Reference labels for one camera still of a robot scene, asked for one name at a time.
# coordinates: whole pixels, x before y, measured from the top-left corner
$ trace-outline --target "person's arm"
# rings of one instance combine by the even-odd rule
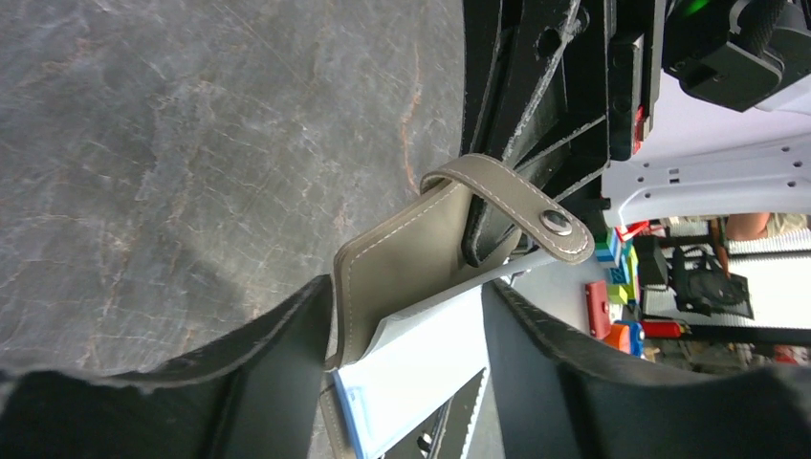
[[[733,241],[762,239],[769,235],[766,226],[771,216],[770,212],[730,215],[727,220],[727,238]]]

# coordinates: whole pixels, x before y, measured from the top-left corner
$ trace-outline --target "leather strap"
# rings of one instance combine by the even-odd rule
[[[557,191],[547,190],[542,186],[549,184],[555,178],[567,155],[571,154],[569,143],[588,130],[604,125],[604,121],[605,115],[567,114],[543,134],[517,164],[503,163],[514,169],[519,176],[538,186],[544,194],[550,193],[548,194],[550,198],[560,202],[571,188],[563,191],[560,187],[560,179],[556,180],[557,183],[554,187]],[[581,171],[585,173],[587,169],[584,167]],[[581,184],[588,183],[589,180],[586,180],[588,178],[588,175],[580,177],[580,180],[584,180]],[[493,253],[493,249],[514,231],[515,226],[506,215],[486,201],[473,198],[468,227],[465,230],[465,241],[462,246],[465,259],[471,266],[478,266],[487,260]]]
[[[454,180],[472,189],[558,260],[576,264],[591,256],[588,248],[593,239],[585,225],[503,163],[485,155],[465,155],[429,172],[422,188],[431,189],[440,179]],[[561,236],[545,228],[540,215],[546,210],[565,215],[572,223],[572,233]]]

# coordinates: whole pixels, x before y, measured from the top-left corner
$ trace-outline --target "screw hole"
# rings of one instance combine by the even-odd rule
[[[425,432],[417,437],[417,448],[423,453],[423,457],[427,457],[427,454],[430,453],[432,442],[430,435]]]
[[[537,56],[548,57],[552,55],[562,44],[560,34],[555,29],[543,31],[537,38]]]

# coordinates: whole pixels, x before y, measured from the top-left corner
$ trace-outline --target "gray stone surface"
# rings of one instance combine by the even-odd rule
[[[0,361],[147,370],[455,156],[461,2],[0,5]]]

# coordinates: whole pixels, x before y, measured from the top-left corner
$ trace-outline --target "metal snap fastener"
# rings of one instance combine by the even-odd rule
[[[540,223],[558,236],[568,236],[572,233],[572,222],[557,210],[544,210],[540,214]]]

